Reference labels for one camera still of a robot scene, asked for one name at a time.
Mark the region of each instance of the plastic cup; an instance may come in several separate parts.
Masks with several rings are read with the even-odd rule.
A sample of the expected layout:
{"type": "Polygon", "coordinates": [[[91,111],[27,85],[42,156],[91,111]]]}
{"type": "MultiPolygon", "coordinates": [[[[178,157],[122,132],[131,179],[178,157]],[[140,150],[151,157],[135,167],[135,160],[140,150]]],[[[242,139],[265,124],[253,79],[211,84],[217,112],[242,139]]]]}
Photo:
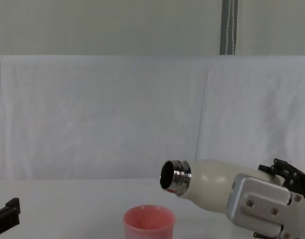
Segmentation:
{"type": "Polygon", "coordinates": [[[123,216],[126,239],[172,239],[174,214],[167,208],[142,205],[123,216]]]}

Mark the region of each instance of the robotic hand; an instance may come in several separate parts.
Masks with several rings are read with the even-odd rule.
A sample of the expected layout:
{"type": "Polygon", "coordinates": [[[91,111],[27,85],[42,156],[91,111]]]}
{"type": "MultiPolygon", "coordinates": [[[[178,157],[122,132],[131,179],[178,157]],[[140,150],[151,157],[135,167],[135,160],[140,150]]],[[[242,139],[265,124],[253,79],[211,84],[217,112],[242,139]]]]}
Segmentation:
{"type": "Polygon", "coordinates": [[[305,239],[305,174],[285,161],[253,170],[231,163],[168,161],[161,187],[260,239],[305,239]]]}

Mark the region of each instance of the screw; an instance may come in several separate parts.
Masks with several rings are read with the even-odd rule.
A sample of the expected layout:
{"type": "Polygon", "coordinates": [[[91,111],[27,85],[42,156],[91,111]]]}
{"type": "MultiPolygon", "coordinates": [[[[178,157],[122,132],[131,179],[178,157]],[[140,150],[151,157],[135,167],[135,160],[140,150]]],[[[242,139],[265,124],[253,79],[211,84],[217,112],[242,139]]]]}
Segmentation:
{"type": "Polygon", "coordinates": [[[299,202],[302,200],[302,196],[299,195],[299,194],[296,194],[296,195],[294,196],[294,200],[295,200],[296,202],[299,203],[299,202]]]}
{"type": "Polygon", "coordinates": [[[272,208],[271,209],[271,213],[274,215],[274,216],[276,216],[277,214],[278,214],[278,209],[277,208],[272,208]]]}
{"type": "Polygon", "coordinates": [[[289,233],[284,233],[283,238],[284,239],[291,239],[291,235],[289,233]]]}
{"type": "Polygon", "coordinates": [[[253,200],[247,200],[246,205],[247,205],[249,208],[252,208],[252,207],[254,206],[254,201],[253,201],[253,200]]]}

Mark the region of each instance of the white bottle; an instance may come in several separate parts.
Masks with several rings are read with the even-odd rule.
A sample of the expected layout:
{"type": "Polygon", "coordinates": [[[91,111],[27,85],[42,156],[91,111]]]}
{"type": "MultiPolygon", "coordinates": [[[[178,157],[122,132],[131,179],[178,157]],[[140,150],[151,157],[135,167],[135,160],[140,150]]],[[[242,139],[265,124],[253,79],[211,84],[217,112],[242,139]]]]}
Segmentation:
{"type": "Polygon", "coordinates": [[[167,161],[161,170],[163,190],[189,199],[202,209],[224,213],[234,178],[243,173],[280,185],[278,177],[262,171],[216,160],[196,163],[167,161]]]}

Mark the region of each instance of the wall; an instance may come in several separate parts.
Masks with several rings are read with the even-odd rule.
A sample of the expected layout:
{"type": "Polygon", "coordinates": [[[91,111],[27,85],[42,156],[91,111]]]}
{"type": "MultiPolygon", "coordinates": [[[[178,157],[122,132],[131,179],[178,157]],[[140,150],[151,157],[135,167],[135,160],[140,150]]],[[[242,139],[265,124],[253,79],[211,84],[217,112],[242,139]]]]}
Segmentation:
{"type": "Polygon", "coordinates": [[[239,0],[236,54],[305,55],[305,0],[239,0]]]}
{"type": "Polygon", "coordinates": [[[221,1],[0,0],[0,55],[217,55],[221,1]]]}

